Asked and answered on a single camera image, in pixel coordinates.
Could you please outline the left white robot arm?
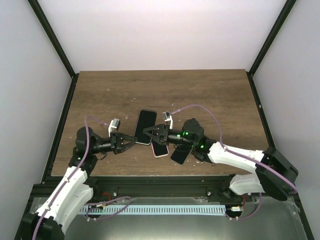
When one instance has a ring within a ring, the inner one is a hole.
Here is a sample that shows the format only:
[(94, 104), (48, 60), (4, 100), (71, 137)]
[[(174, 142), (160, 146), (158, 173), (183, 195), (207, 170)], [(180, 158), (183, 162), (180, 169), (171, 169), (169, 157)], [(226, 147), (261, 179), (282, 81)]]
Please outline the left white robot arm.
[(111, 132), (100, 137), (90, 127), (76, 133), (75, 147), (66, 172), (46, 202), (35, 213), (22, 218), (23, 240), (63, 240), (80, 210), (88, 201), (97, 202), (102, 189), (88, 178), (97, 164), (97, 154), (120, 154), (137, 142), (134, 136)]

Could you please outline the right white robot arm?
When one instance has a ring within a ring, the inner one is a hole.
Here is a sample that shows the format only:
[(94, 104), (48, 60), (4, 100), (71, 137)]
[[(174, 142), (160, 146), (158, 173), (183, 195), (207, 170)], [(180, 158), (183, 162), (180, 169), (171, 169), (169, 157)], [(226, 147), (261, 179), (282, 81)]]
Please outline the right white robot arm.
[(274, 147), (248, 150), (225, 145), (205, 136), (204, 128), (195, 118), (185, 121), (181, 130), (172, 129), (169, 124), (158, 124), (145, 128), (143, 133), (158, 144), (181, 147), (200, 162), (247, 171), (246, 175), (232, 175), (222, 188), (223, 198), (229, 202), (249, 193), (265, 193), (286, 201), (289, 195), (297, 192), (298, 170)]

